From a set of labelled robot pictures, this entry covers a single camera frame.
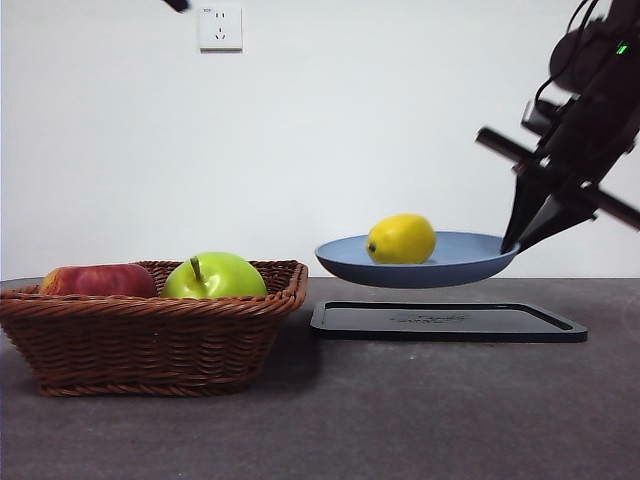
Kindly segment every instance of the lemon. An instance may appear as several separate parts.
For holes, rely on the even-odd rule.
[[[436,247],[429,221],[415,213],[401,213],[379,221],[369,232],[367,253],[375,263],[423,263]]]

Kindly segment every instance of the table surface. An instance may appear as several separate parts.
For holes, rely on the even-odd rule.
[[[327,300],[528,303],[589,339],[321,339],[309,321]],[[311,278],[254,385],[221,397],[42,397],[2,345],[7,480],[640,478],[640,279]]]

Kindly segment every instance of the tray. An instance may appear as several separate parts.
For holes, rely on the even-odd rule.
[[[316,249],[318,261],[343,280],[388,288],[433,288],[472,283],[504,270],[519,245],[500,253],[501,237],[469,232],[436,232],[436,248],[421,264],[375,264],[366,235],[343,238]]]
[[[587,329],[517,303],[321,302],[314,333],[330,338],[465,342],[583,342]]]

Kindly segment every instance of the wicker basket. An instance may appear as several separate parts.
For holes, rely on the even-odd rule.
[[[136,262],[158,291],[180,262]],[[2,292],[0,323],[43,395],[204,396],[244,390],[285,316],[302,305],[307,267],[251,262],[268,295],[218,299]]]

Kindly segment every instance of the wall socket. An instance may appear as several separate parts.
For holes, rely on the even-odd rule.
[[[198,40],[203,52],[242,50],[242,7],[232,4],[201,6]]]

